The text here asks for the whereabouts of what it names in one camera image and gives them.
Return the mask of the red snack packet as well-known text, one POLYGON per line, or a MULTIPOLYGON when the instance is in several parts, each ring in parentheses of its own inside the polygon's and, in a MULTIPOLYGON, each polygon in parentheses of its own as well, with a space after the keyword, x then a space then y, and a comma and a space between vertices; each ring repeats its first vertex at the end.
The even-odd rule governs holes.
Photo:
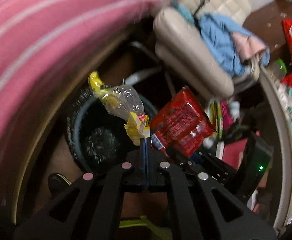
POLYGON ((166 152, 175 148, 190 157, 203 140, 216 133, 203 107, 189 87, 182 88, 150 123, 153 146, 166 152))

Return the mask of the clear yellow plastic wrapper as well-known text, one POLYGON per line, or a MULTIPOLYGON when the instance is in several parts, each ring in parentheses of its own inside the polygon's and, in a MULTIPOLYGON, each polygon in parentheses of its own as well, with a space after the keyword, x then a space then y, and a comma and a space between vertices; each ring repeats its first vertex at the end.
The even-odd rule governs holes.
POLYGON ((110 87, 97 72, 89 75, 89 86, 109 114, 125 120, 126 134, 134 145, 139 146, 141 139, 150 137, 150 119, 136 90, 131 85, 110 87))

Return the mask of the black round trash bin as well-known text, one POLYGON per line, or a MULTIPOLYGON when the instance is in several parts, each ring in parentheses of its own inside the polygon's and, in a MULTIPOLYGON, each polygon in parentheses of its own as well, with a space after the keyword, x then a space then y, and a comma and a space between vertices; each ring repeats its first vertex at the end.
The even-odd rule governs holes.
POLYGON ((126 134, 126 122, 109 114, 89 87, 78 90, 67 110, 66 141, 83 172, 98 173, 124 161, 137 150, 126 134))

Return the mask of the cream leather office chair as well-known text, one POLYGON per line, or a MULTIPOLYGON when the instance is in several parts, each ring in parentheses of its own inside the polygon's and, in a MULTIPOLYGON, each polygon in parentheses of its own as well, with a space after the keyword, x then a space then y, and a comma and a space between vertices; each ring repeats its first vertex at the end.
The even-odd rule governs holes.
POLYGON ((248 0, 167 0, 154 18, 155 52, 203 98, 227 99, 258 81, 269 49, 244 29, 248 0))

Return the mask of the blue clothing on chair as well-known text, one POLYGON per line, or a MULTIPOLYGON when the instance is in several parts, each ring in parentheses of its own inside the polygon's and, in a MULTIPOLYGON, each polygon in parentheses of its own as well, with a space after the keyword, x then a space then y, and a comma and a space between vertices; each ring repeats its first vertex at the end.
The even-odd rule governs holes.
POLYGON ((211 55, 229 76, 243 76, 246 67, 244 63, 251 59, 263 66, 269 64, 269 46, 232 18, 219 13, 205 13, 195 20, 182 3, 173 1, 171 5, 199 30, 211 55))

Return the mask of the pink striped bed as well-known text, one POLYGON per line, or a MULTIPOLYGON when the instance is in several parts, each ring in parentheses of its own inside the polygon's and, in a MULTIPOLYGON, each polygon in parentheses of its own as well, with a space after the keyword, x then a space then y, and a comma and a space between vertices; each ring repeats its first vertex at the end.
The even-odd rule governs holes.
POLYGON ((139 21, 160 0, 0 0, 0 142, 30 92, 66 73, 68 60, 139 21))

